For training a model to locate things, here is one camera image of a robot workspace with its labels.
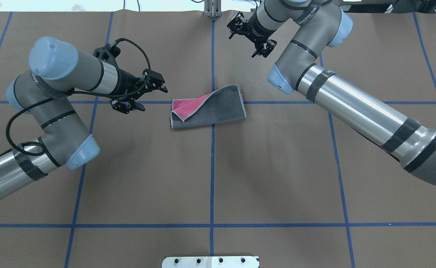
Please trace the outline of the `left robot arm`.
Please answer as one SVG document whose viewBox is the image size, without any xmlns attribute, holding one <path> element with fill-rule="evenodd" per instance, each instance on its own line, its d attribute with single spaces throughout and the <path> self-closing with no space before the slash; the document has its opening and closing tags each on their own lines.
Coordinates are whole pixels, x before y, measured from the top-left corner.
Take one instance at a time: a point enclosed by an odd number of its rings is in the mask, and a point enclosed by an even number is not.
<svg viewBox="0 0 436 268">
<path fill-rule="evenodd" d="M 68 97 L 76 94 L 104 97 L 112 108 L 128 114 L 145 111 L 137 102 L 145 93 L 167 93 L 162 74 L 147 68 L 135 76 L 119 68 L 119 38 L 95 49 L 92 54 L 78 50 L 68 42 L 53 37 L 38 39 L 29 54 L 29 69 L 19 75 L 7 89 L 8 102 L 18 113 L 6 126 L 10 149 L 0 155 L 0 200 L 55 169 L 76 169 L 97 157 L 100 148 Z M 16 144 L 11 127 L 22 114 L 31 114 L 43 135 L 30 142 Z"/>
</svg>

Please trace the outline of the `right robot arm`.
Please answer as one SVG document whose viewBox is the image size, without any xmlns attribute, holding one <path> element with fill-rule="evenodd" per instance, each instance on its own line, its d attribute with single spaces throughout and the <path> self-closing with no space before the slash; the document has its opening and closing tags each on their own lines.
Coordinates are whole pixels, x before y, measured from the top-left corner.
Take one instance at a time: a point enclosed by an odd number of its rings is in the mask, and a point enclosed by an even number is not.
<svg viewBox="0 0 436 268">
<path fill-rule="evenodd" d="M 424 127 L 315 62 L 326 47 L 341 44 L 353 27 L 332 0 L 264 0 L 249 19 L 239 12 L 227 27 L 231 36 L 242 35 L 254 43 L 254 56 L 267 57 L 276 46 L 270 36 L 288 20 L 299 29 L 267 81 L 285 94 L 302 94 L 392 156 L 405 171 L 436 186 L 436 128 Z"/>
</svg>

